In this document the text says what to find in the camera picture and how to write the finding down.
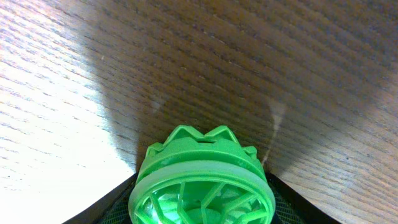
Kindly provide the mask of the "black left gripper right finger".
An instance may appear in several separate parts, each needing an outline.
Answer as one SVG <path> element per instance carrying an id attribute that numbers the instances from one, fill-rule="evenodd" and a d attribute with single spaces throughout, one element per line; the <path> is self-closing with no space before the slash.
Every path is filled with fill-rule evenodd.
<path id="1" fill-rule="evenodd" d="M 275 215 L 271 224 L 340 224 L 294 189 L 270 172 L 266 173 L 268 184 L 275 196 Z"/>

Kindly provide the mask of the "green ribbed wheel toy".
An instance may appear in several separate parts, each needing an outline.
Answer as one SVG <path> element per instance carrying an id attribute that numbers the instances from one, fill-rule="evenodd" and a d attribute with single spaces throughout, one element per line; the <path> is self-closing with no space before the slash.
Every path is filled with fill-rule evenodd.
<path id="1" fill-rule="evenodd" d="M 271 223 L 275 197 L 253 146 L 227 126 L 177 126 L 147 148 L 128 201 L 132 223 Z"/>

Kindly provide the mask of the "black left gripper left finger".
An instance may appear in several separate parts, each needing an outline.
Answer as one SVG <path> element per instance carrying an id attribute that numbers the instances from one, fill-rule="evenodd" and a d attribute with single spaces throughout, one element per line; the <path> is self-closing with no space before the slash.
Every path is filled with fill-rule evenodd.
<path id="1" fill-rule="evenodd" d="M 113 190 L 108 192 L 105 196 L 90 205 L 87 209 L 65 221 L 63 224 L 92 224 L 98 223 L 106 212 L 114 205 L 114 203 L 123 196 L 130 186 L 134 185 L 137 178 L 137 173 L 130 176 L 124 182 L 119 184 Z"/>

